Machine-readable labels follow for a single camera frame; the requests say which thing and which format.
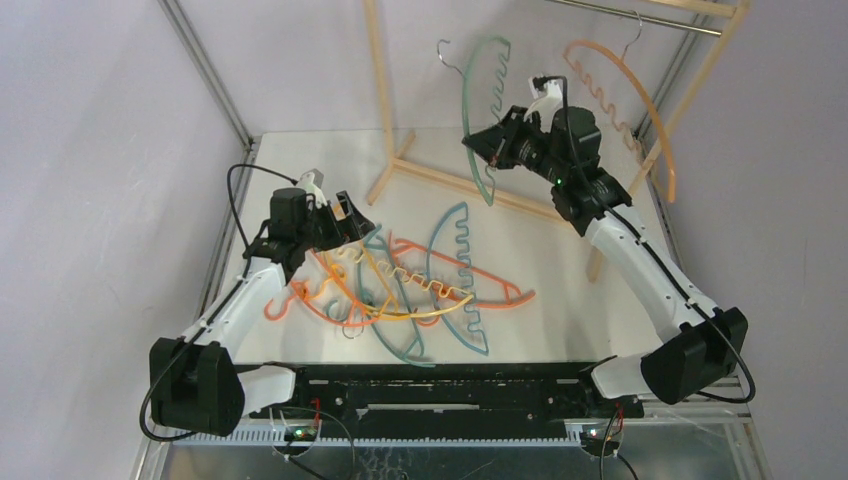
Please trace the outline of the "pale green wavy hanger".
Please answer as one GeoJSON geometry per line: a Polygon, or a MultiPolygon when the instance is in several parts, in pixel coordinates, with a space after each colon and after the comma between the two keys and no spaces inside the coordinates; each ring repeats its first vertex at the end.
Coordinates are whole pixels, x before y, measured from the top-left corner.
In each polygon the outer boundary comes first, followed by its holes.
{"type": "Polygon", "coordinates": [[[436,54],[440,63],[460,75],[463,136],[496,124],[503,116],[504,94],[512,44],[501,35],[481,37],[464,67],[449,63],[443,47],[451,43],[439,39],[436,54]]]}

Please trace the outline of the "light orange wavy hanger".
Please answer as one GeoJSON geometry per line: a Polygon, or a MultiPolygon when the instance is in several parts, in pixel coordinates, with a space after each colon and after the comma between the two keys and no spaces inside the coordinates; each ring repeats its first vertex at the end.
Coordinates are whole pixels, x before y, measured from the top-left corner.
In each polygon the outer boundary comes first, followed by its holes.
{"type": "Polygon", "coordinates": [[[573,73],[576,75],[577,80],[583,86],[586,87],[588,93],[596,100],[601,111],[608,116],[609,120],[611,121],[611,125],[618,133],[622,135],[623,144],[630,151],[639,153],[641,155],[642,163],[640,165],[640,172],[642,177],[649,177],[652,184],[657,187],[659,191],[665,196],[665,199],[670,203],[674,203],[677,200],[678,185],[677,169],[674,154],[670,153],[669,157],[665,160],[667,186],[661,187],[659,183],[659,174],[654,172],[654,167],[657,163],[657,160],[649,159],[650,154],[645,151],[642,144],[636,139],[636,137],[632,133],[632,130],[630,129],[631,125],[625,120],[618,119],[618,111],[616,104],[607,97],[607,94],[603,87],[595,82],[594,77],[589,73],[584,64],[577,58],[576,54],[576,51],[579,48],[591,50],[605,58],[609,63],[616,67],[616,69],[621,75],[626,78],[634,92],[641,100],[642,104],[645,106],[648,118],[652,121],[652,124],[655,127],[655,143],[657,146],[660,147],[660,152],[664,153],[667,149],[671,148],[670,134],[666,130],[665,123],[662,120],[662,117],[659,113],[659,109],[656,103],[654,102],[653,97],[648,94],[647,89],[626,61],[627,53],[629,52],[630,46],[640,39],[643,30],[643,20],[639,13],[637,13],[637,19],[639,22],[639,30],[636,36],[623,47],[622,52],[620,54],[614,53],[607,46],[604,46],[595,41],[589,39],[577,39],[571,41],[566,46],[563,52],[563,59],[565,60],[566,64],[571,68],[573,73]]]}

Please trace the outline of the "yellow-orange plastic hanger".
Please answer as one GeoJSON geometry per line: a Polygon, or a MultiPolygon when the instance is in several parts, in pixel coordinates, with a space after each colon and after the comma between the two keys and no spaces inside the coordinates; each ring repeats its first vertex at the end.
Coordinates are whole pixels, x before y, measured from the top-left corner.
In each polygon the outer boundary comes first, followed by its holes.
{"type": "Polygon", "coordinates": [[[326,278],[349,303],[349,310],[340,320],[333,322],[345,327],[365,327],[380,321],[397,322],[410,320],[411,314],[403,312],[400,302],[388,286],[387,274],[393,273],[389,265],[382,266],[371,254],[366,237],[352,244],[331,249],[327,252],[312,252],[312,257],[324,271],[326,278]],[[360,278],[362,268],[381,285],[386,298],[382,302],[367,297],[365,278],[360,278]]]}

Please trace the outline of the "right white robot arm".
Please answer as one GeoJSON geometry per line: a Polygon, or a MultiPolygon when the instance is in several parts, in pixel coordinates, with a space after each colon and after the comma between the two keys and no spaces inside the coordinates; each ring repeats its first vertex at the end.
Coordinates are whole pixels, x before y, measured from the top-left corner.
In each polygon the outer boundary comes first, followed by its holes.
{"type": "Polygon", "coordinates": [[[605,415],[619,397],[652,394],[674,405],[740,370],[748,392],[756,383],[741,355],[748,331],[736,307],[721,308],[701,292],[645,231],[632,197],[600,165],[602,131],[594,114],[563,107],[543,127],[538,113],[511,107],[496,124],[466,134],[462,143],[496,170],[523,167],[550,182],[555,210],[615,266],[640,301],[661,344],[652,352],[614,357],[589,370],[578,402],[605,415]]]}

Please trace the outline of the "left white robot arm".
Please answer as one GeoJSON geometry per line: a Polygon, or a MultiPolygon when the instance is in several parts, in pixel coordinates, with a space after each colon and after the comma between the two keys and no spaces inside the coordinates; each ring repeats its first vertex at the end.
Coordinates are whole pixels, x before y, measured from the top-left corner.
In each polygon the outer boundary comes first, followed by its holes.
{"type": "Polygon", "coordinates": [[[336,195],[342,209],[316,187],[273,192],[269,216],[245,248],[245,266],[235,284],[176,338],[162,337],[149,351],[150,387],[139,425],[162,442],[150,422],[177,430],[177,438],[197,433],[230,435],[246,415],[276,405],[290,417],[311,407],[311,388],[296,380],[293,368],[274,361],[247,371],[234,360],[265,307],[303,265],[307,252],[330,251],[359,241],[374,223],[346,192],[336,195]]]}

